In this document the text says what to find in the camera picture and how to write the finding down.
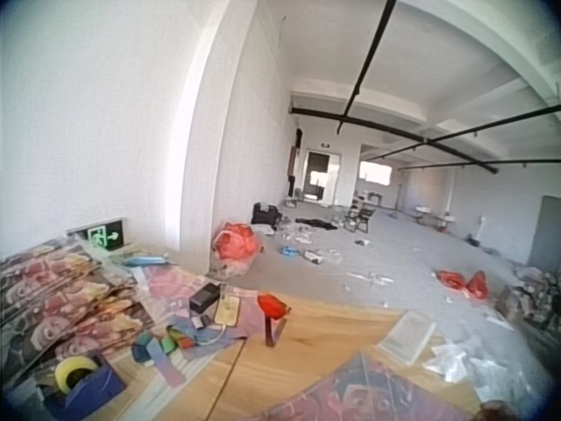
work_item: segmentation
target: red plastic bag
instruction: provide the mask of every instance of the red plastic bag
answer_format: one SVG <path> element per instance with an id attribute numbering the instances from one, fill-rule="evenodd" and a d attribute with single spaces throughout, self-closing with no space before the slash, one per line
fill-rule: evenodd
<path id="1" fill-rule="evenodd" d="M 443 283 L 446 287 L 462 290 L 465 288 L 465 278 L 462 274 L 458 272 L 449 272 L 447 270 L 441 270 L 437 272 L 438 280 Z"/>
<path id="2" fill-rule="evenodd" d="M 465 286 L 471 296 L 479 300 L 485 300 L 489 295 L 485 272 L 479 271 Z"/>
<path id="3" fill-rule="evenodd" d="M 259 250 L 259 241 L 246 224 L 226 223 L 214 243 L 221 260 L 242 260 L 253 257 Z"/>

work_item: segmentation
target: wooden table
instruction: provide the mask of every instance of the wooden table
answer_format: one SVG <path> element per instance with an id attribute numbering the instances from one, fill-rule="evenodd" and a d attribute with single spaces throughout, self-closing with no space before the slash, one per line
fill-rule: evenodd
<path id="1" fill-rule="evenodd" d="M 439 337 L 432 338 L 412 367 L 398 365 L 373 346 L 393 327 L 400 311 L 277 297 L 292 307 L 277 346 L 268 348 L 264 337 L 252 337 L 224 349 L 157 419 L 223 421 L 261 412 L 322 379 L 359 350 L 445 401 L 472 413 L 479 409 L 469 382 L 450 385 L 423 368 L 422 362 L 432 356 L 430 347 L 442 343 Z M 129 386 L 94 419 L 120 419 L 155 375 L 153 369 L 139 369 L 130 357 L 115 367 Z"/>

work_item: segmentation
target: door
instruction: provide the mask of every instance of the door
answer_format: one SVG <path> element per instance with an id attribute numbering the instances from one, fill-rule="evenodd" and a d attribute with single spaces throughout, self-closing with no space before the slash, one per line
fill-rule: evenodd
<path id="1" fill-rule="evenodd" d="M 308 166 L 304 176 L 304 197 L 320 202 L 323 191 L 327 186 L 327 168 L 330 165 L 330 156 L 317 153 L 308 153 Z"/>
<path id="2" fill-rule="evenodd" d="M 333 204 L 340 161 L 334 153 L 307 152 L 302 185 L 305 200 Z"/>
<path id="3" fill-rule="evenodd" d="M 556 274 L 561 268 L 561 198 L 544 196 L 528 264 Z"/>

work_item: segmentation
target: tape roll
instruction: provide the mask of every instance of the tape roll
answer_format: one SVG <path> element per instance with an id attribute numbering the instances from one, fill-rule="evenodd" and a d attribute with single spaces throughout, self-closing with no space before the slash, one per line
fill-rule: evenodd
<path id="1" fill-rule="evenodd" d="M 54 379 L 60 391 L 68 394 L 81 379 L 97 369 L 97 364 L 90 358 L 82 356 L 68 357 L 56 366 Z"/>

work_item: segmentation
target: green exit sign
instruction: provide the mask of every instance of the green exit sign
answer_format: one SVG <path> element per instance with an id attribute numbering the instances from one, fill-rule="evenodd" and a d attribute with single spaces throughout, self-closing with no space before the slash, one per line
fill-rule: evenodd
<path id="1" fill-rule="evenodd" d="M 116 250 L 124 245 L 123 219 L 85 226 L 71 230 L 68 234 L 78 234 L 92 246 L 109 251 Z"/>

